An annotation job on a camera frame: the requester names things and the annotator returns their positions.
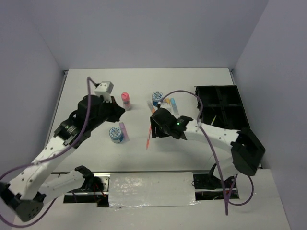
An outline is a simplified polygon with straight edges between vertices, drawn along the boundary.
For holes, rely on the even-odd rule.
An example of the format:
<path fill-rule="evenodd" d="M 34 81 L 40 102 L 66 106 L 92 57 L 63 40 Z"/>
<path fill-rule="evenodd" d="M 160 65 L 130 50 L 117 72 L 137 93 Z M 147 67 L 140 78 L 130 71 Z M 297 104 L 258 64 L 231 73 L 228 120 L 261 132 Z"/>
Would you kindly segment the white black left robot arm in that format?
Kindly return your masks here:
<path fill-rule="evenodd" d="M 125 113 L 114 98 L 104 101 L 103 96 L 85 96 L 68 119 L 61 122 L 53 137 L 39 155 L 18 176 L 0 184 L 0 197 L 22 222 L 34 219 L 43 206 L 62 194 L 82 189 L 89 191 L 101 180 L 85 166 L 74 168 L 61 178 L 46 179 L 57 166 L 72 154 L 91 132 L 103 122 L 118 122 Z"/>

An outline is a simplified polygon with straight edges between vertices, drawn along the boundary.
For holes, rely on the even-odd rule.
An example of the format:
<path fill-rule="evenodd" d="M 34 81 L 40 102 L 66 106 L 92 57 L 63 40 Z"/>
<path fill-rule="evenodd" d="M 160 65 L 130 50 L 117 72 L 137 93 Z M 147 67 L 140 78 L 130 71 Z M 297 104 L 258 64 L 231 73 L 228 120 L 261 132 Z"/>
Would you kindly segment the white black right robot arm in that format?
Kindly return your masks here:
<path fill-rule="evenodd" d="M 227 178 L 239 173 L 254 176 L 265 153 L 263 144 L 246 127 L 234 130 L 210 126 L 187 116 L 176 118 L 164 108 L 155 111 L 150 122 L 153 138 L 173 137 L 203 142 L 230 154 L 229 158 L 219 161 L 209 175 L 209 184 L 213 187 L 220 187 Z"/>

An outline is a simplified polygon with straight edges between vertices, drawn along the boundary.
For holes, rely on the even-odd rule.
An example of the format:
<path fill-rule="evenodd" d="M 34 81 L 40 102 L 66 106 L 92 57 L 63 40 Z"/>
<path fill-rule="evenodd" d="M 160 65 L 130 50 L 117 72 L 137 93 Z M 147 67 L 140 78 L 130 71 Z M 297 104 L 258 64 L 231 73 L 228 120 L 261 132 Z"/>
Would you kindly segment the orange pen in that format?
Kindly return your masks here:
<path fill-rule="evenodd" d="M 149 126 L 148 137 L 147 137 L 147 140 L 146 140 L 146 150 L 149 148 L 151 133 L 152 133 L 152 129 L 151 129 L 151 126 Z"/>

